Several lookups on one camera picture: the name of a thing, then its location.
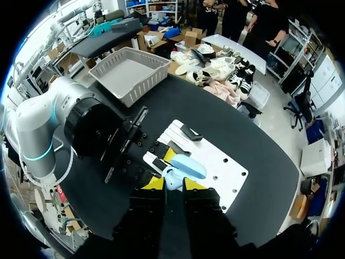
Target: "white table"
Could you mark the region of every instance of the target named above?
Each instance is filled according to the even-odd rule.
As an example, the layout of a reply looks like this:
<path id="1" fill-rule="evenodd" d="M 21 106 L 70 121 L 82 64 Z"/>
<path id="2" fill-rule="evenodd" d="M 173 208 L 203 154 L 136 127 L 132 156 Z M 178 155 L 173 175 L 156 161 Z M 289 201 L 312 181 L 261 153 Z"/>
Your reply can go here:
<path id="1" fill-rule="evenodd" d="M 231 47 L 235 51 L 241 52 L 241 56 L 247 59 L 251 64 L 253 64 L 256 67 L 257 71 L 260 71 L 262 74 L 266 74 L 266 61 L 264 61 L 262 58 L 260 58 L 258 55 L 256 55 L 246 47 L 238 44 L 237 42 L 234 42 L 233 40 L 225 38 L 219 34 L 205 37 L 202 39 L 202 42 L 211 43 L 221 48 L 223 48 L 224 46 Z"/>

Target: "white cabinet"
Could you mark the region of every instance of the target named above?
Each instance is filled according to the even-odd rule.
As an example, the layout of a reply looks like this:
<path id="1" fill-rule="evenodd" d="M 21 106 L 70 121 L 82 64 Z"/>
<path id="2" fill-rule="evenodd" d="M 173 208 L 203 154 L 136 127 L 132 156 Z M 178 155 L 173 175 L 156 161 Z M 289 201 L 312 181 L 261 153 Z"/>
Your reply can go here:
<path id="1" fill-rule="evenodd" d="M 330 79 L 325 83 L 324 87 L 319 91 L 319 95 L 323 101 L 326 103 L 339 89 L 341 86 L 341 79 L 340 76 L 336 71 L 332 74 Z"/>
<path id="2" fill-rule="evenodd" d="M 314 97 L 312 97 L 312 100 L 316 106 L 316 109 L 321 108 L 321 106 L 323 105 L 323 101 L 321 100 L 321 97 L 319 96 L 318 93 L 314 95 Z"/>
<path id="3" fill-rule="evenodd" d="M 332 76 L 334 71 L 335 67 L 333 65 L 333 62 L 330 59 L 330 57 L 326 55 L 320 67 L 317 69 L 316 72 L 314 72 L 315 75 L 312 78 L 312 83 L 317 92 L 319 92 L 323 88 L 323 86 Z"/>

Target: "person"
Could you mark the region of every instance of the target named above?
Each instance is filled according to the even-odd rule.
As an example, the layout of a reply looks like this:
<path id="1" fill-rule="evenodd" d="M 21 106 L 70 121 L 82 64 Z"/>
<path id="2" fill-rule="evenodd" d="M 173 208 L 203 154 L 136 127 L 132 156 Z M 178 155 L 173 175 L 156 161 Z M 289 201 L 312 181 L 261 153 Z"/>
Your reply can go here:
<path id="1" fill-rule="evenodd" d="M 278 0 L 265 0 L 258 6 L 248 25 L 243 46 L 267 61 L 268 54 L 289 32 L 287 15 L 279 9 Z"/>
<path id="2" fill-rule="evenodd" d="M 251 6 L 247 0 L 224 0 L 225 11 L 222 22 L 222 36 L 238 42 Z"/>
<path id="3" fill-rule="evenodd" d="M 199 0 L 198 27 L 206 31 L 206 36 L 214 35 L 218 25 L 218 9 L 224 8 L 222 0 Z"/>

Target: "white plastic basket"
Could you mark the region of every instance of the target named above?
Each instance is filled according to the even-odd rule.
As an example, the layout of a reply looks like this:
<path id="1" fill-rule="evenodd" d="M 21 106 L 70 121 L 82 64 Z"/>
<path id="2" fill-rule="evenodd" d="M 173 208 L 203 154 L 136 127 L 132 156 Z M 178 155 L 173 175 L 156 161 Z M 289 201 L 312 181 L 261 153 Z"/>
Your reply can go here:
<path id="1" fill-rule="evenodd" d="M 89 74 L 127 107 L 168 76 L 170 60 L 123 47 L 107 56 Z"/>

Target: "black tabletop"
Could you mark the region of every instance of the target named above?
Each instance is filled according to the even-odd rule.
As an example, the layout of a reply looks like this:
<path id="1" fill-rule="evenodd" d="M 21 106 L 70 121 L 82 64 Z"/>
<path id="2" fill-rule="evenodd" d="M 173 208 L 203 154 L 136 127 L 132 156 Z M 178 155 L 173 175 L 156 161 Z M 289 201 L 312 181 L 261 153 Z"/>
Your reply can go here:
<path id="1" fill-rule="evenodd" d="M 131 32 L 106 31 L 100 36 L 82 40 L 71 49 L 71 52 L 85 58 L 95 58 L 123 41 L 135 37 L 139 31 L 141 29 L 135 29 Z"/>
<path id="2" fill-rule="evenodd" d="M 209 92 L 170 75 L 131 108 L 124 107 L 98 82 L 90 89 L 123 116 L 134 116 L 142 106 L 148 107 L 141 125 L 147 141 L 157 139 L 178 119 L 244 166 L 249 175 L 226 216 L 237 228 L 240 245 L 253 242 L 259 246 L 275 237 L 293 201 L 299 173 L 285 152 L 249 118 Z M 59 128 L 57 135 L 62 134 Z M 135 159 L 142 161 L 146 150 L 131 149 Z M 68 156 L 68 149 L 58 152 L 58 175 L 65 171 Z M 105 173 L 99 168 L 92 159 L 75 158 L 61 186 L 84 222 L 96 234 L 111 238 L 112 228 L 128 207 L 133 185 L 119 183 L 114 177 L 104 184 Z M 176 190 L 168 192 L 160 258 L 186 257 L 190 257 L 189 239 L 181 192 Z"/>

